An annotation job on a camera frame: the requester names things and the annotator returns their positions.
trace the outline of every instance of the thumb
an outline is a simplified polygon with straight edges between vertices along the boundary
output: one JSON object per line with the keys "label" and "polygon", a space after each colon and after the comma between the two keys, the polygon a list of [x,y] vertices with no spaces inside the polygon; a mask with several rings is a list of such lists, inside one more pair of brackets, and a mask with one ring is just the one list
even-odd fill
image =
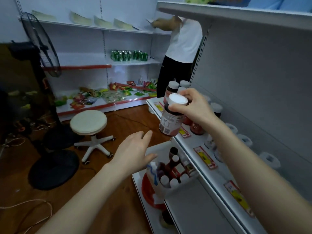
{"label": "thumb", "polygon": [[149,155],[144,156],[144,163],[145,165],[147,165],[148,163],[150,163],[153,159],[155,159],[157,157],[156,153],[151,153]]}
{"label": "thumb", "polygon": [[187,106],[181,105],[181,104],[172,104],[172,105],[169,105],[168,108],[170,111],[185,114]]}

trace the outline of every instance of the black pedestal fan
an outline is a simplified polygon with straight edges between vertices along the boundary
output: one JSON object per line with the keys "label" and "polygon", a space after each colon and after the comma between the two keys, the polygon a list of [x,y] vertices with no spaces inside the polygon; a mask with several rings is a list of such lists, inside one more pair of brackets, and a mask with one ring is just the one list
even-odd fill
{"label": "black pedestal fan", "polygon": [[[23,13],[21,21],[30,41],[13,42],[9,50],[14,58],[30,61],[42,92],[49,98],[50,111],[56,121],[56,126],[47,131],[42,143],[32,141],[41,158],[30,169],[28,179],[34,188],[50,190],[64,184],[76,173],[79,158],[74,151],[65,148],[74,145],[82,137],[74,133],[69,125],[62,125],[57,116],[54,96],[45,83],[45,73],[41,65],[48,69],[51,76],[61,75],[60,63],[49,36],[34,15]],[[48,153],[43,145],[54,151]]]}

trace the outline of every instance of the white round stool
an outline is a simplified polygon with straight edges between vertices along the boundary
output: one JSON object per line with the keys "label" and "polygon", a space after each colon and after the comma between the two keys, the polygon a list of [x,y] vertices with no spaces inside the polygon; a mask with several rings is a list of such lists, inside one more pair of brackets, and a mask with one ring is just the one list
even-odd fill
{"label": "white round stool", "polygon": [[107,118],[103,112],[97,110],[86,110],[75,115],[70,122],[71,129],[78,135],[91,135],[91,141],[84,141],[74,143],[74,146],[89,146],[87,152],[82,158],[82,162],[85,162],[91,152],[94,149],[99,149],[105,153],[109,158],[113,156],[108,152],[101,143],[108,140],[115,140],[114,136],[108,136],[105,138],[97,139],[96,133],[105,128],[107,124]]}

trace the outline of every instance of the brown floor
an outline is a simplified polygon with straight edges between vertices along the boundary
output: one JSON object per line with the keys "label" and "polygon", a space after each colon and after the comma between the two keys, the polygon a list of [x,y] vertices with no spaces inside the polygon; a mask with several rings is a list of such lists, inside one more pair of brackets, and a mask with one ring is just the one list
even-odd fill
{"label": "brown floor", "polygon": [[[110,135],[116,137],[115,141],[103,144],[111,153],[117,150],[118,145],[128,135],[137,131],[153,130],[149,146],[169,140],[169,137],[164,136],[158,130],[159,120],[148,112],[147,105],[108,112],[106,116],[108,123],[106,128],[100,132],[99,137]],[[43,131],[37,132],[39,137],[42,137]],[[74,147],[70,149],[75,150],[80,159],[87,150],[86,147],[81,151]],[[33,189],[27,180],[29,169],[38,158],[39,155],[28,141],[21,146],[5,149],[0,159],[0,206],[11,206],[26,200],[40,198],[50,201],[53,205],[53,213],[55,213],[92,179],[95,174],[92,169],[98,172],[104,164],[110,161],[103,153],[95,150],[90,156],[91,163],[86,166],[80,165],[71,180],[56,189],[39,191]],[[23,233],[22,231],[27,227],[48,215],[49,207],[38,205],[37,202],[0,210],[1,234]],[[27,234],[35,233],[41,225],[33,227]],[[88,233],[151,233],[131,177],[128,177],[107,200]]]}

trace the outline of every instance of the person in white shirt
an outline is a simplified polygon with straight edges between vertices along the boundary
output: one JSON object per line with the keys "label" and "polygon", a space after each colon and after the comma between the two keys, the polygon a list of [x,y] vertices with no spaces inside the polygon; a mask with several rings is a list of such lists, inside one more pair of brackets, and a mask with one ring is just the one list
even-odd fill
{"label": "person in white shirt", "polygon": [[157,83],[157,97],[161,98],[165,96],[169,81],[190,81],[192,63],[201,43],[202,30],[198,21],[178,16],[169,20],[159,18],[151,25],[163,31],[172,31]]}

